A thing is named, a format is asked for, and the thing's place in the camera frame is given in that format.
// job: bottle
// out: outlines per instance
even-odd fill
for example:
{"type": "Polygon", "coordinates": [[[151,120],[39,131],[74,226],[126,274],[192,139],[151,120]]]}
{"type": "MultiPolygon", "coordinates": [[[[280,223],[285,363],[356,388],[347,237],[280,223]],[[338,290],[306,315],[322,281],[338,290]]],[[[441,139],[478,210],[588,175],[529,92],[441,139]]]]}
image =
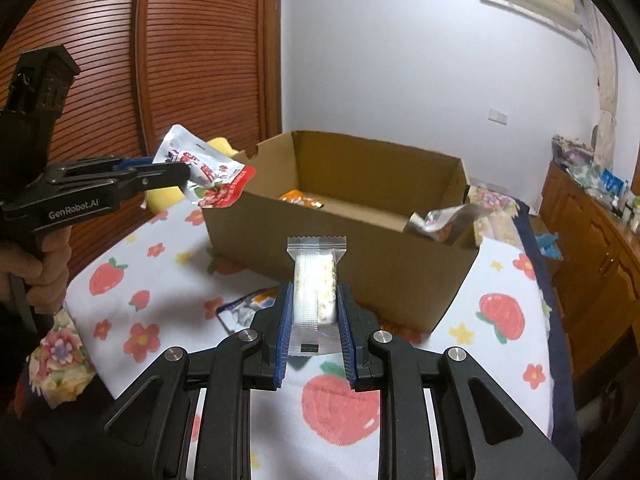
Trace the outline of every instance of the bottle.
{"type": "Polygon", "coordinates": [[[620,208],[618,207],[619,200],[620,199],[617,196],[613,197],[613,200],[611,201],[611,210],[615,216],[622,218],[622,211],[620,211],[620,208]]]}
{"type": "Polygon", "coordinates": [[[629,202],[626,203],[624,210],[622,211],[622,221],[625,224],[628,224],[629,220],[631,220],[631,213],[633,211],[631,210],[631,205],[629,204],[629,202]]]}
{"type": "Polygon", "coordinates": [[[629,181],[625,180],[625,183],[622,186],[622,192],[620,192],[620,200],[618,200],[618,207],[621,211],[625,210],[626,202],[629,200],[629,194],[631,193],[629,189],[629,181]]]}
{"type": "Polygon", "coordinates": [[[640,228],[640,208],[635,207],[634,208],[634,217],[631,221],[631,230],[635,233],[638,234],[638,230],[640,228]]]}

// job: cardboard box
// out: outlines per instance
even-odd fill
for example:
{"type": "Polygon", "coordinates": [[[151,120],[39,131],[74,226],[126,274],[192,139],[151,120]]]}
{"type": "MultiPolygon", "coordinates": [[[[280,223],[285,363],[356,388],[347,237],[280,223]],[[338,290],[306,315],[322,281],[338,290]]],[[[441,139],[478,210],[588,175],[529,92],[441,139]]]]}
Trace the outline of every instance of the cardboard box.
{"type": "MultiPolygon", "coordinates": [[[[531,222],[531,227],[533,229],[533,234],[536,236],[547,234],[549,230],[546,228],[545,223],[542,221],[542,218],[539,216],[529,215],[529,221],[531,222]]],[[[549,258],[545,256],[546,268],[549,271],[549,277],[551,279],[554,278],[556,272],[562,265],[562,260],[556,260],[554,258],[549,258]]]]}
{"type": "Polygon", "coordinates": [[[441,153],[343,134],[290,132],[258,145],[255,177],[225,209],[204,210],[215,251],[276,280],[290,280],[287,237],[346,236],[338,279],[386,319],[430,332],[478,250],[472,230],[444,246],[402,229],[412,213],[459,205],[462,161],[441,153]],[[299,189],[324,203],[313,210],[279,197],[299,189]]]}

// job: orange snack bag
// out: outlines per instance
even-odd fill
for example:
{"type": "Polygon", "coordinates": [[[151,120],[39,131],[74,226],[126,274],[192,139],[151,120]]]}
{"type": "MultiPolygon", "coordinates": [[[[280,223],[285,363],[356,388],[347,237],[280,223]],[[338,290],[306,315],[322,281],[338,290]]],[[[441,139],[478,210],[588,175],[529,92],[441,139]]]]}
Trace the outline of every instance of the orange snack bag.
{"type": "Polygon", "coordinates": [[[319,202],[315,198],[306,196],[299,189],[292,189],[288,193],[285,193],[280,197],[280,200],[284,200],[285,202],[289,202],[291,204],[298,204],[310,209],[320,209],[323,206],[322,202],[319,202]]]}

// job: bedsheet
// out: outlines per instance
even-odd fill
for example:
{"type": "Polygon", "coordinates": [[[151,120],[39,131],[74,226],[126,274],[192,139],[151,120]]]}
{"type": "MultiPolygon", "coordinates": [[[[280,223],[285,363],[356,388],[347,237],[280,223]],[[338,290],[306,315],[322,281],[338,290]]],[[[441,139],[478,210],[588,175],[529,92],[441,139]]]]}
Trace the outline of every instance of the bedsheet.
{"type": "MultiPolygon", "coordinates": [[[[273,285],[213,254],[202,213],[180,202],[73,280],[65,303],[70,319],[60,330],[77,330],[92,367],[116,397],[165,348],[193,352],[218,344],[226,333],[217,308],[273,285]]],[[[546,314],[526,255],[486,239],[450,309],[419,346],[437,352],[467,349],[549,434],[546,314]]],[[[61,357],[63,349],[58,351],[49,352],[49,362],[51,356],[61,357]]],[[[60,371],[60,362],[53,360],[60,371]]],[[[253,478],[377,478],[378,396],[352,392],[342,373],[340,354],[318,356],[287,367],[278,392],[252,392],[253,478]]],[[[425,396],[434,424],[428,391],[425,396]]],[[[190,471],[202,399],[201,393],[190,471]]],[[[435,434],[432,445],[439,471],[435,434]]]]}
{"type": "Polygon", "coordinates": [[[520,238],[533,268],[545,302],[550,307],[549,322],[549,365],[553,378],[552,413],[553,428],[551,441],[567,459],[577,473],[580,469],[580,429],[574,402],[574,384],[569,359],[569,351],[558,314],[556,296],[553,291],[545,257],[540,253],[535,234],[529,221],[529,207],[519,202],[519,212],[513,218],[520,238]]]}

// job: white wall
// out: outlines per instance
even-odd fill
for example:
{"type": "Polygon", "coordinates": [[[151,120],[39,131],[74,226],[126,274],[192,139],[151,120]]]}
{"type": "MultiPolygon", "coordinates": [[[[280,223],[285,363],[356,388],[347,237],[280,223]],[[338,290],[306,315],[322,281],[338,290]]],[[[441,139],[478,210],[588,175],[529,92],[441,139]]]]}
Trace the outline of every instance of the white wall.
{"type": "Polygon", "coordinates": [[[640,144],[640,73],[626,48],[616,37],[618,53],[618,113],[613,170],[622,180],[632,181],[640,144]]]}
{"type": "Polygon", "coordinates": [[[480,0],[285,0],[285,130],[338,131],[460,156],[533,204],[553,134],[590,138],[584,38],[480,0]],[[487,120],[495,108],[507,126],[487,120]]]}
{"type": "Polygon", "coordinates": [[[293,43],[291,37],[291,0],[280,0],[280,77],[282,86],[282,131],[289,132],[291,127],[289,126],[293,122],[291,116],[289,97],[294,87],[292,77],[292,56],[293,43]]]}

